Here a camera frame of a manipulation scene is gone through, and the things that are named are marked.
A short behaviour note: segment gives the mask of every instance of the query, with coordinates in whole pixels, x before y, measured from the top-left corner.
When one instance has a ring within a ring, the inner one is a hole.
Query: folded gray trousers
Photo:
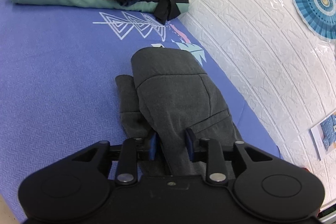
[[[204,163],[189,161],[186,128],[221,145],[242,140],[221,92],[191,53],[149,47],[136,52],[131,63],[133,77],[115,78],[121,123],[130,138],[145,137],[151,129],[158,133],[172,175],[205,174]],[[159,165],[140,166],[146,175],[164,175]],[[227,168],[234,177],[229,163]]]

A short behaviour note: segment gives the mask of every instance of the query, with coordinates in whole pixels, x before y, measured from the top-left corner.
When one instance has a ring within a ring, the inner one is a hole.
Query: blue bed sheet
[[[190,51],[221,90],[244,140],[279,150],[242,95],[179,20],[0,0],[0,193],[19,221],[21,181],[99,140],[121,144],[114,78],[143,47]]]

